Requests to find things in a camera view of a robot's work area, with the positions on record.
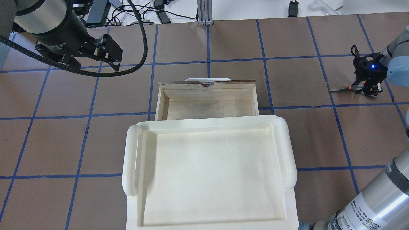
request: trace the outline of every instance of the light blue cap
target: light blue cap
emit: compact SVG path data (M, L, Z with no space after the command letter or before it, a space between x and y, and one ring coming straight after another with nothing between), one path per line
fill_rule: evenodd
M399 56L389 62L387 79L397 86L409 87L409 56Z

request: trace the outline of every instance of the qr code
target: qr code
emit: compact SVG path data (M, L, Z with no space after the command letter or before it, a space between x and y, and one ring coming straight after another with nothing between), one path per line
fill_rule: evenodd
M378 230L381 228L378 224L376 224L371 218L368 218L362 224L368 229L368 230Z

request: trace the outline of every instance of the black power brick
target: black power brick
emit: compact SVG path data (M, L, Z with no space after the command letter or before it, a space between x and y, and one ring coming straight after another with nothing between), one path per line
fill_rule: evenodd
M295 0L291 1L288 5L288 17L297 17L298 16L298 2Z

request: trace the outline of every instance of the metal bracket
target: metal bracket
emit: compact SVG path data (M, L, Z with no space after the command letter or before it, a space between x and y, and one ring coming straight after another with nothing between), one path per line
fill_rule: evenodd
M213 25L211 16L211 0L198 0L199 25Z

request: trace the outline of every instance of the white floor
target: white floor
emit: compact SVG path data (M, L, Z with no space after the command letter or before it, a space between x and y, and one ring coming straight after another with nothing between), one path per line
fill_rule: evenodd
M338 14L371 14L384 12L409 11L409 0L321 0L333 10L340 8ZM149 0L133 0L135 4L145 5ZM290 0L213 0L212 14L214 20L241 20L255 18L283 18L287 17ZM299 16L322 16L328 15L328 10L322 7L311 10L308 6L314 0L299 0ZM165 5L165 10L189 17L195 17L197 11L197 0L173 0ZM184 23L194 21L168 14L172 23ZM134 18L122 14L121 21L131 23ZM156 14L146 13L146 19L155 24L160 23Z

